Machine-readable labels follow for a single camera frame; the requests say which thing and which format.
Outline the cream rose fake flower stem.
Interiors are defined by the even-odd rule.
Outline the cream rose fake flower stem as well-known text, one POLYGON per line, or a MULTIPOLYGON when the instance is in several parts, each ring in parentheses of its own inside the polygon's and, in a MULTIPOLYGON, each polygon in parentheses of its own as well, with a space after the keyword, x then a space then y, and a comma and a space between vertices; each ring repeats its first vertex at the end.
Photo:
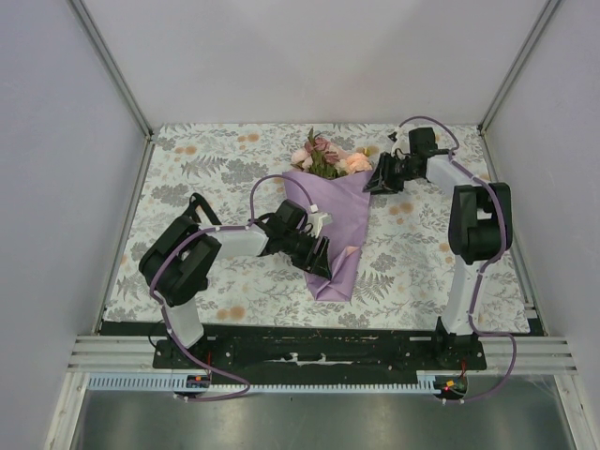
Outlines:
POLYGON ((337 171, 340 174, 355 174, 372 170, 369 161, 369 152, 366 147, 360 147, 351 154, 342 158, 337 164, 337 171))

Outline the dark pink fake flower stem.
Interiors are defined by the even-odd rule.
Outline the dark pink fake flower stem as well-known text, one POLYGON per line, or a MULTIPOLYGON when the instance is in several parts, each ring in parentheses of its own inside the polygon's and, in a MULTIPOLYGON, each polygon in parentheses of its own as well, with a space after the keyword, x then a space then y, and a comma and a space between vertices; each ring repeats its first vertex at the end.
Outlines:
POLYGON ((313 127, 308 132, 304 149, 307 151, 307 158, 302 163, 302 168, 306 173, 328 180, 341 176, 342 156, 334 145, 320 133, 316 133, 313 127))

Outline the black ribbon with gold text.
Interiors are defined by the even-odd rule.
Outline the black ribbon with gold text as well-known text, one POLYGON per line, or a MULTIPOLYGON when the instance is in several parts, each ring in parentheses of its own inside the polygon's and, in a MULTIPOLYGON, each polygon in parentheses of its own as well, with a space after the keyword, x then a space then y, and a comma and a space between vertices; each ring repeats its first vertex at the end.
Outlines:
POLYGON ((201 194, 194 192, 188 200, 188 207, 184 212, 186 217, 192 219, 195 223, 200 224, 202 222, 201 217, 198 214, 198 211, 201 211, 209 223, 212 225, 221 225, 221 221, 219 220, 217 214, 212 209, 209 202, 202 196, 201 194))

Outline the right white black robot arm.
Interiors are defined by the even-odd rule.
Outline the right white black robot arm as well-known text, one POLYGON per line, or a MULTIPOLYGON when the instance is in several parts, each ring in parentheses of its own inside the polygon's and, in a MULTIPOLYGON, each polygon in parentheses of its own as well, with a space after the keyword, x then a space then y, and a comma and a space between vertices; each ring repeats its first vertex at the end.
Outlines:
POLYGON ((452 148, 441 149, 432 127, 417 127, 409 131, 408 150, 403 151, 399 132, 396 128, 388 135, 392 150, 380 155, 364 191, 399 193, 407 182, 423 179, 451 197, 448 244, 455 256, 454 276, 428 352, 436 367, 448 369, 463 356, 478 353, 479 293, 487 269, 513 242, 511 189, 505 183, 486 182, 459 163, 455 136, 452 148))

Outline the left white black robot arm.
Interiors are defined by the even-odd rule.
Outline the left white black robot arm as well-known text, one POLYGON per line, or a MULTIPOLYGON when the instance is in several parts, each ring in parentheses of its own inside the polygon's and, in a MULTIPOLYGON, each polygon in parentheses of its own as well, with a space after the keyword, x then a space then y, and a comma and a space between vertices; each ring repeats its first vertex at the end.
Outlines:
POLYGON ((304 209, 286 200, 277 211, 246 224, 224 225, 203 196, 192 195, 187 209, 139 263, 151 296, 165 312, 167 332, 176 341, 176 360, 186 368, 196 368, 205 360, 204 330, 193 299, 208 288, 208 274, 216 261, 283 253, 294 267, 329 280, 330 240, 323 228, 332 221, 316 205, 304 209))

